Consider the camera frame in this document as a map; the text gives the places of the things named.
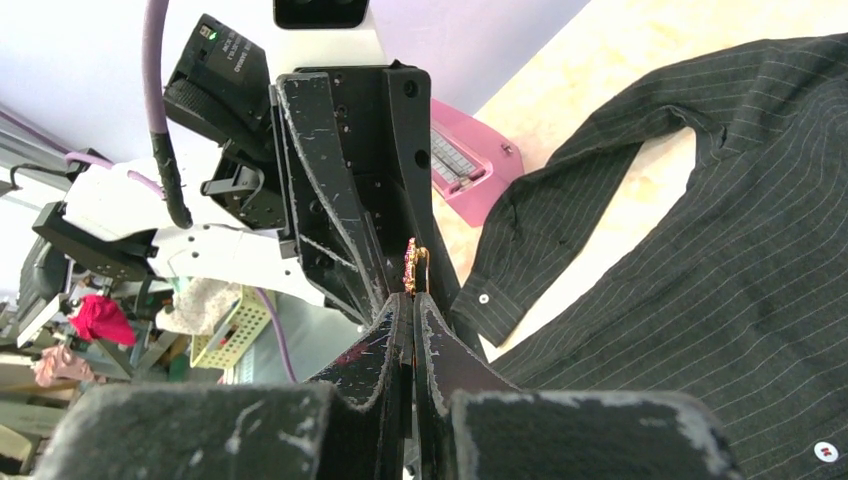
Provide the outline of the pink gold brooch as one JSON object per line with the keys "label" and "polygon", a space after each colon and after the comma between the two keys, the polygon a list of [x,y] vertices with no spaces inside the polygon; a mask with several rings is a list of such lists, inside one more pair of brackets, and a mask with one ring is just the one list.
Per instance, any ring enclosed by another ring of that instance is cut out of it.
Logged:
{"label": "pink gold brooch", "polygon": [[430,252],[415,237],[408,240],[404,255],[403,286],[410,296],[430,290]]}

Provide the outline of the black pinstriped button shirt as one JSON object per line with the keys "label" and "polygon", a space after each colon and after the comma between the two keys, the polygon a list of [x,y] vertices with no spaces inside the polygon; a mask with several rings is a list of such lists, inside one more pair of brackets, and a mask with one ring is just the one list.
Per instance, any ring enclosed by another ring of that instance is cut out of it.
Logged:
{"label": "black pinstriped button shirt", "polygon": [[490,211],[451,306],[503,343],[575,260],[641,146],[690,128],[684,194],[496,360],[534,389],[672,390],[750,479],[847,475],[847,37],[764,39],[654,70]]}

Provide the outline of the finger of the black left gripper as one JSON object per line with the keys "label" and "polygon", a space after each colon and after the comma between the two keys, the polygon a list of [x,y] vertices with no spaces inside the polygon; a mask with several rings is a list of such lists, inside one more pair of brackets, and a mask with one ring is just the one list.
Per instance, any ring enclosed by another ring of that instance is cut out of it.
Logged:
{"label": "finger of the black left gripper", "polygon": [[343,156],[373,230],[388,297],[403,291],[408,240],[430,252],[430,293],[447,308],[459,285],[433,215],[429,75],[399,62],[312,67],[329,76]]}
{"label": "finger of the black left gripper", "polygon": [[299,263],[333,306],[371,325],[388,297],[387,280],[343,156],[329,76],[282,75],[275,98]]}

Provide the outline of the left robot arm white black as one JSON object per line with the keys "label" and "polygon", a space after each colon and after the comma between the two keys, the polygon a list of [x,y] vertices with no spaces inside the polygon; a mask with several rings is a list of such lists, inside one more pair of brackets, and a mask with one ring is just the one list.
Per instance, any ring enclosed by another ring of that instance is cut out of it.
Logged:
{"label": "left robot arm white black", "polygon": [[162,72],[169,5],[145,6],[142,88],[156,181],[68,156],[35,232],[102,276],[198,277],[327,304],[368,325],[412,277],[459,285],[433,213],[432,79],[390,59],[365,1],[269,1],[264,45],[203,15]]}

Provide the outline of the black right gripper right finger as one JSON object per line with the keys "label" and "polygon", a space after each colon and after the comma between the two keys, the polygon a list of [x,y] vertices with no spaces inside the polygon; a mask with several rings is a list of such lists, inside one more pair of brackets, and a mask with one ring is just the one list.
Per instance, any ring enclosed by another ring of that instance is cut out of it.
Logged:
{"label": "black right gripper right finger", "polygon": [[424,479],[738,479],[717,418],[674,392],[521,390],[414,299]]}

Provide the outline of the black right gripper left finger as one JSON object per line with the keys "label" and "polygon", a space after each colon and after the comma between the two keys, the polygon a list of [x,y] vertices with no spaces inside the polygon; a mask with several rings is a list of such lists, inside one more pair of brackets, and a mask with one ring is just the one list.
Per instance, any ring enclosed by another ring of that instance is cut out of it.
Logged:
{"label": "black right gripper left finger", "polygon": [[38,479],[399,479],[408,296],[309,380],[107,385],[55,430]]}

